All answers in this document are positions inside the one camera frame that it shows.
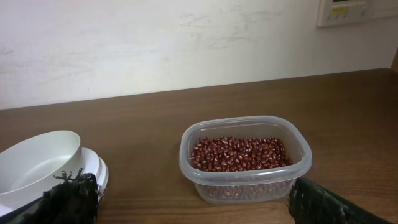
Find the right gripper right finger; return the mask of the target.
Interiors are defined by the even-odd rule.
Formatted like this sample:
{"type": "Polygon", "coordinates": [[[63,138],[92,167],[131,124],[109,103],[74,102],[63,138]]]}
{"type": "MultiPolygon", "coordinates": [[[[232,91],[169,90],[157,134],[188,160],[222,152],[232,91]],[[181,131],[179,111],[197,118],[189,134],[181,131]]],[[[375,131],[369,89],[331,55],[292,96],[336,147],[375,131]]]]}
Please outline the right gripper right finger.
{"type": "Polygon", "coordinates": [[[391,224],[304,177],[292,186],[287,206],[295,224],[391,224]]]}

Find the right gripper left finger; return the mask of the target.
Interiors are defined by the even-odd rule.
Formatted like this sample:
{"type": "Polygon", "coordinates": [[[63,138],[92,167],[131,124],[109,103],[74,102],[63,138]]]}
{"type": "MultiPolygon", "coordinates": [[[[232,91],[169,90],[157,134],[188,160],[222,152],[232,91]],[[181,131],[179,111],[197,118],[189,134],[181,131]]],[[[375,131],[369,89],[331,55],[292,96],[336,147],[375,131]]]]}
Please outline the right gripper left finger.
{"type": "Polygon", "coordinates": [[[94,224],[98,217],[99,188],[96,176],[63,171],[56,176],[62,183],[43,193],[37,209],[22,216],[22,224],[94,224]]]}

